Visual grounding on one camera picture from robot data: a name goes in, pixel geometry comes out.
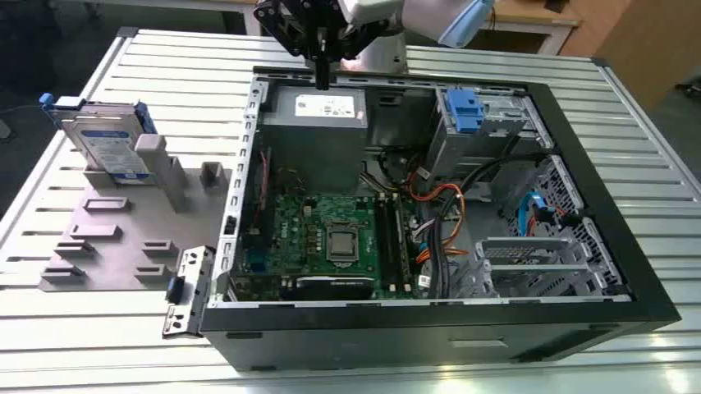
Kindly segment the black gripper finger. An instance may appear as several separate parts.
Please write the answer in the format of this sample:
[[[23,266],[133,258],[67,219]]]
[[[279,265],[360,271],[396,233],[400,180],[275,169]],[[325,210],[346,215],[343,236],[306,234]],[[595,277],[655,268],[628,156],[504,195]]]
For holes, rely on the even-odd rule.
[[[346,33],[346,23],[333,22],[323,35],[323,88],[330,88],[331,64],[352,60],[384,34],[386,22],[372,22]]]
[[[267,33],[278,40],[294,57],[303,57],[314,70],[315,88],[323,88],[323,50],[315,35],[287,35],[279,28],[278,1],[257,1],[254,17]]]

